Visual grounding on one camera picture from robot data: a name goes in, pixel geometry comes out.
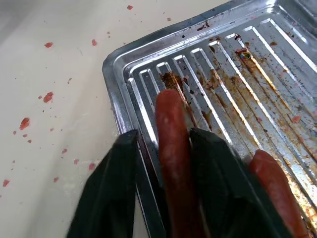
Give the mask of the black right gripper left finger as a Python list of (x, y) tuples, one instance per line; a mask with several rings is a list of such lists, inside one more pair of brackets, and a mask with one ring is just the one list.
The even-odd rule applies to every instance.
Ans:
[(132, 238), (138, 131), (120, 135), (89, 176), (66, 238)]

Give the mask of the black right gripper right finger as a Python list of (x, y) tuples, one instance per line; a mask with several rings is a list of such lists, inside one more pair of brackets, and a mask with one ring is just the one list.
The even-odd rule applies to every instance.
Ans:
[(192, 169), (212, 238), (292, 238), (259, 180), (212, 132), (190, 130)]

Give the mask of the long red sausage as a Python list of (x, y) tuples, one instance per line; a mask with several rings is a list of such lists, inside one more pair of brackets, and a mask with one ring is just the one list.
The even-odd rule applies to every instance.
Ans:
[(156, 101), (159, 162), (171, 222), (171, 238), (208, 238), (193, 183), (183, 103), (175, 90)]

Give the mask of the ribbed silver metal baking tray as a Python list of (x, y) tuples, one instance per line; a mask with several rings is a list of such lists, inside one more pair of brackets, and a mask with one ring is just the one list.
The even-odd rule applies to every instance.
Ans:
[(187, 125), (281, 165), (317, 238), (317, 0), (233, 0), (115, 50), (102, 66), (119, 133), (139, 131), (137, 196), (166, 238), (155, 104), (174, 80)]

